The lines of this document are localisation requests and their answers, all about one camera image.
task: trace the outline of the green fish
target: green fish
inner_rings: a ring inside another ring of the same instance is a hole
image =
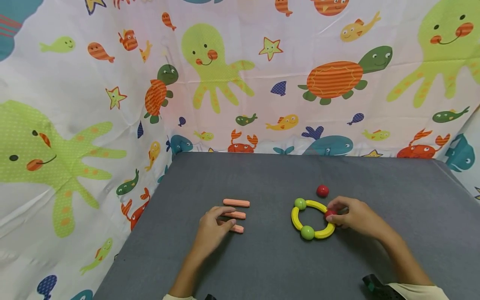
[[[68,53],[73,51],[73,49],[75,49],[75,41],[69,36],[59,37],[51,45],[40,43],[40,51],[42,52]]]
[[[124,183],[122,183],[118,188],[117,188],[117,195],[125,195],[126,193],[131,192],[138,183],[138,169],[135,169],[135,178],[133,180],[127,180]]]
[[[464,109],[462,112],[460,113],[457,113],[454,109],[452,110],[449,110],[449,111],[441,111],[441,112],[437,112],[436,114],[433,115],[432,117],[432,120],[437,122],[437,123],[446,123],[446,122],[450,122],[450,121],[453,121],[455,119],[458,119],[460,118],[461,116],[463,116],[464,114],[468,113],[468,109],[470,108],[467,107],[466,109]]]
[[[96,251],[95,260],[93,263],[86,265],[80,269],[82,275],[85,274],[87,271],[93,270],[96,266],[98,266],[104,259],[107,257],[110,249],[112,249],[112,238],[108,238],[105,243],[103,243],[102,248]]]
[[[257,114],[253,114],[253,116],[251,118],[243,115],[243,116],[236,117],[235,122],[237,122],[237,124],[240,125],[240,126],[245,126],[245,125],[250,124],[253,121],[255,121],[255,119],[258,119]]]

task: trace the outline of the yellow curved piece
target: yellow curved piece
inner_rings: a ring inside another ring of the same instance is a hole
[[[307,200],[306,203],[307,203],[307,206],[316,208],[322,213],[326,213],[327,211],[327,207],[319,202],[316,202],[313,200]],[[292,223],[297,230],[301,230],[303,227],[302,223],[299,220],[299,211],[300,210],[298,209],[298,207],[294,207],[292,209]],[[319,240],[328,238],[329,236],[332,235],[334,231],[335,231],[335,225],[332,223],[328,223],[325,229],[315,232],[315,238]]]
[[[303,225],[300,223],[300,220],[299,220],[299,209],[298,209],[298,207],[294,207],[292,209],[292,223],[293,223],[293,226],[295,226],[295,228],[297,230],[301,230],[301,228],[303,227]]]

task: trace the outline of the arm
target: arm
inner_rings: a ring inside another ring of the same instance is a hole
[[[235,219],[231,219],[219,225],[217,218],[223,213],[234,211],[234,207],[215,206],[200,219],[195,242],[190,253],[183,261],[175,283],[168,292],[170,296],[188,298],[193,295],[200,267],[205,259],[220,245],[225,235],[236,223]]]
[[[385,248],[394,265],[400,283],[418,286],[433,286],[422,267],[417,263],[407,244],[365,202],[347,197],[337,197],[328,204],[328,209],[339,211],[348,207],[344,215],[332,215],[327,221],[351,227],[355,231],[377,239]]]

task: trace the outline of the orange stick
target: orange stick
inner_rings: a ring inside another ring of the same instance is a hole
[[[250,207],[250,201],[237,199],[223,199],[223,205]]]
[[[240,220],[245,220],[247,217],[247,214],[244,212],[232,212],[232,213],[224,213],[222,216],[227,216],[229,218],[235,218],[235,219],[240,219]]]
[[[244,228],[243,226],[240,226],[240,225],[233,225],[232,229],[230,229],[230,231],[233,231],[233,232],[236,232],[236,233],[243,233],[244,231]]]

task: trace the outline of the green ball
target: green ball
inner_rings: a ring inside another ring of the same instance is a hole
[[[300,230],[301,237],[306,240],[313,240],[315,237],[315,230],[310,226],[303,226]]]
[[[295,207],[298,207],[299,210],[304,210],[307,208],[307,202],[303,198],[295,199]]]

